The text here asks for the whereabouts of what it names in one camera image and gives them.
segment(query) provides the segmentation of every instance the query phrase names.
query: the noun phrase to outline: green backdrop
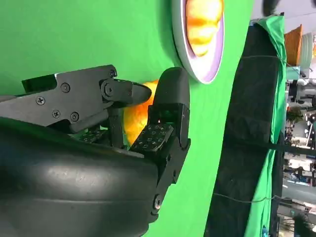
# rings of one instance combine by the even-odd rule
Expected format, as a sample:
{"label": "green backdrop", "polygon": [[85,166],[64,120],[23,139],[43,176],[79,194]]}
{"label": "green backdrop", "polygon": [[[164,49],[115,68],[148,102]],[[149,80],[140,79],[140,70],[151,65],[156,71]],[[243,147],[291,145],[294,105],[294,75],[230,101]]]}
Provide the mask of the green backdrop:
{"label": "green backdrop", "polygon": [[[203,235],[252,2],[225,0],[221,68],[210,85],[190,81],[192,146],[147,236]],[[22,93],[22,79],[98,65],[138,82],[180,65],[171,0],[2,0],[0,52],[1,94]]]}

